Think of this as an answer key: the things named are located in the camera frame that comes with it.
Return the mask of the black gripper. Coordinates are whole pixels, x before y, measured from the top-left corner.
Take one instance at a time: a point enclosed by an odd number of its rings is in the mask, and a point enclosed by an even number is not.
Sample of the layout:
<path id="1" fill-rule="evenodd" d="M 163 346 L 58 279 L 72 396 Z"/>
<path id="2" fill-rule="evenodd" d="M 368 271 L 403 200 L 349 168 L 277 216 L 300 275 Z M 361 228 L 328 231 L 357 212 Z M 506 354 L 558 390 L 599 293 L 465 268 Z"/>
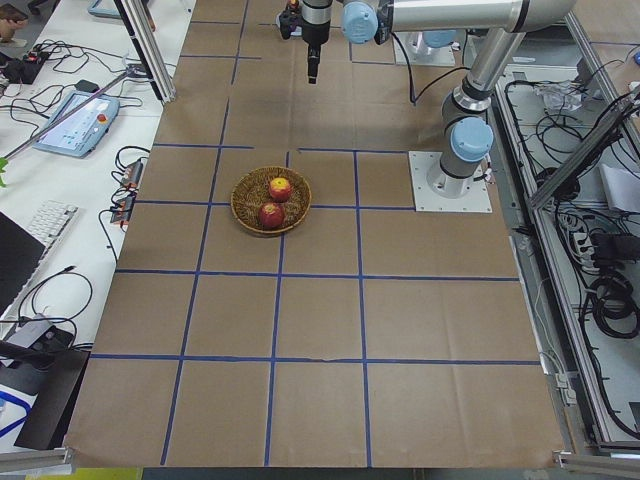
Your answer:
<path id="1" fill-rule="evenodd" d="M 309 45 L 307 51 L 307 77 L 310 84 L 317 83 L 321 57 L 321 46 L 329 39 L 332 1 L 302 0 L 300 2 L 302 17 L 302 38 Z"/>

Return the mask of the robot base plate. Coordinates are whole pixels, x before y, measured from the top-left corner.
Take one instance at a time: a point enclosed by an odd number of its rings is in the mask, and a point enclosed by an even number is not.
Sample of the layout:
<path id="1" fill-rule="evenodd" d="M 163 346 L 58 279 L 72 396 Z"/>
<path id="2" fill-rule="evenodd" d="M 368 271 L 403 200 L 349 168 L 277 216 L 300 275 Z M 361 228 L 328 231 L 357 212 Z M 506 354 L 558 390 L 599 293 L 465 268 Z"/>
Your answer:
<path id="1" fill-rule="evenodd" d="M 398 32 L 398 41 L 393 41 L 395 63 L 406 63 L 405 50 L 411 65 L 453 67 L 454 46 L 461 45 L 461 35 L 461 30 Z"/>

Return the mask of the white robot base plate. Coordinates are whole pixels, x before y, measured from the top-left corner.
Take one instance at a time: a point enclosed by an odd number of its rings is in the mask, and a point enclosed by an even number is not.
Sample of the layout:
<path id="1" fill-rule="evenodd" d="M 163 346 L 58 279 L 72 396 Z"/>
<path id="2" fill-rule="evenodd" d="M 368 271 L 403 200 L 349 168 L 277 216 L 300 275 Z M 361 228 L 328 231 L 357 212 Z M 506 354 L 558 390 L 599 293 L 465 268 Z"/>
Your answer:
<path id="1" fill-rule="evenodd" d="M 416 212 L 490 214 L 491 200 L 481 165 L 466 179 L 448 176 L 441 152 L 409 151 L 409 171 Z"/>

